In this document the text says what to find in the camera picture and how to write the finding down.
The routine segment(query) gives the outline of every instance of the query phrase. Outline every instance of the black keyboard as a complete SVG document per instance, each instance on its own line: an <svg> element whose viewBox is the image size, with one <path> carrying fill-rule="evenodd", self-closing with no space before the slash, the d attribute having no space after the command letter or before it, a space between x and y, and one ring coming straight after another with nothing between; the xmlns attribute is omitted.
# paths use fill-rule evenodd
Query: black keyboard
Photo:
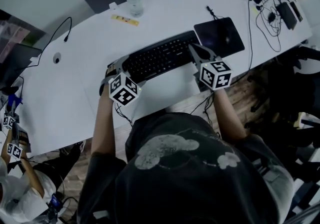
<svg viewBox="0 0 320 224"><path fill-rule="evenodd" d="M194 31L176 35L130 54L122 68L135 83L149 80L191 62L191 43L199 44Z"/></svg>

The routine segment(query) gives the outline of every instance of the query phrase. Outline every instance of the floor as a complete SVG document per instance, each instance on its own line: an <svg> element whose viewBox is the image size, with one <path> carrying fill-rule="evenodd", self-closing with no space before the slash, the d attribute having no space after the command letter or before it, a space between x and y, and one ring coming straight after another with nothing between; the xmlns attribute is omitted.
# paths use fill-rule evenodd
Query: floor
<svg viewBox="0 0 320 224"><path fill-rule="evenodd" d="M268 108L268 102L266 102L256 113L251 113L251 106L253 106L260 95L264 92L264 90L256 85L254 82L250 83L247 81L247 77L250 74L260 74L261 70L253 69L250 71L249 74L242 80L240 80L238 83L233 85L232 87L226 89L227 94L229 96L229 99L231 103L233 104L238 116L240 117L240 120L243 124L246 122L255 120L258 116L260 116L267 108ZM182 102L179 102L175 105L172 105L169 107L169 111L172 112L185 112L185 113L191 113L195 107L201 103L208 95L210 94L209 91L203 92L199 95L190 97ZM206 115L203 113L204 105L202 104L200 107L198 107L193 115L201 116L206 121L208 120ZM216 132L219 132L218 123L217 123L217 117L214 110L214 107L212 106L208 110L209 117L211 121L213 122L213 129ZM116 146L116 155L118 158L123 159L126 161L126 154L125 154L125 142L126 139L131 131L131 126L129 123L127 125L124 125L122 127L119 127L115 129L115 146ZM90 146L91 146L91 139L88 139L86 141L84 152L81 154L78 162L74 165L72 170L70 171L69 175L66 177L64 181L64 189L65 189L65 197L73 196L75 199L79 199L80 192L85 180L86 172L88 169L88 163L89 163L89 157L90 157ZM59 153L56 152L50 152L41 156L37 156L36 161L44 161L47 159L56 158L59 156ZM65 220L70 219L70 217L73 215L77 208L77 203L72 200L70 205L66 204L67 209L65 213L63 214L63 218Z"/></svg>

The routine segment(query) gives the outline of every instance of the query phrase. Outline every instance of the black t-shirt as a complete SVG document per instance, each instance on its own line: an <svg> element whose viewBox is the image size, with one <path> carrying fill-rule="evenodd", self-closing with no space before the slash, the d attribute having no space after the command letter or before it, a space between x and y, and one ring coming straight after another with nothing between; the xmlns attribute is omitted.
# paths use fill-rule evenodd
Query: black t-shirt
<svg viewBox="0 0 320 224"><path fill-rule="evenodd" d="M127 165L92 156L78 223L279 223L293 197L292 178L261 138L232 146L200 117L137 121L126 154Z"/></svg>

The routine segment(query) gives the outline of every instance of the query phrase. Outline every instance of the white desk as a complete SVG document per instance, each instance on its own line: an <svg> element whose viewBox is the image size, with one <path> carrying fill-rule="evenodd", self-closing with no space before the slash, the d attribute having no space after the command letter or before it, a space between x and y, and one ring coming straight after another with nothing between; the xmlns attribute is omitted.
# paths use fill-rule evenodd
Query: white desk
<svg viewBox="0 0 320 224"><path fill-rule="evenodd" d="M232 19L245 46L244 51L225 58L233 75L248 70L250 39L246 0L143 0L143 4L144 15L137 19L138 27L111 19L112 14L130 16L127 4L121 4L115 11L107 10L74 27L67 43L63 42L65 35L52 42L43 53L40 65L23 72L24 99L17 113L21 126L30 136L31 155L92 137L99 85L107 64L155 42L193 30L195 24L212 20L205 9L207 5L216 15ZM298 8L304 19L294 31L283 24L279 36L281 52L312 35L299 5ZM251 16L251 68L254 68L280 53L272 51L255 25L253 12ZM268 38L277 47L278 40ZM62 55L58 64L52 61L56 52ZM135 120L198 94L194 72L195 68L188 64L149 80L139 99L122 108L123 113ZM113 116L115 128L127 122L116 114Z"/></svg>

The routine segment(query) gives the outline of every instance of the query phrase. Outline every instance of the water bottle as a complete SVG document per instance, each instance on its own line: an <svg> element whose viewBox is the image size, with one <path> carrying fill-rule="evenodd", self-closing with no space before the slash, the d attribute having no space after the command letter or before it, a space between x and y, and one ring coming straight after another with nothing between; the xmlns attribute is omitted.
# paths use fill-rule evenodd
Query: water bottle
<svg viewBox="0 0 320 224"><path fill-rule="evenodd" d="M141 17L144 13L142 0L126 0L130 6L131 15L135 18Z"/></svg>

